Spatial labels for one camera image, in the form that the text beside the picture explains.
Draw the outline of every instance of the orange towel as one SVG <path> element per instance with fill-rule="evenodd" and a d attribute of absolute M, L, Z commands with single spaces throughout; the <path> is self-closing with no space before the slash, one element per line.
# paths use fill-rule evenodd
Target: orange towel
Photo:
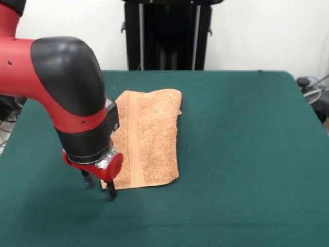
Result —
<path fill-rule="evenodd" d="M 181 100 L 175 89 L 124 91 L 116 100 L 120 128 L 113 142 L 124 156 L 114 179 L 117 189 L 164 185 L 179 177 L 176 136 Z"/>

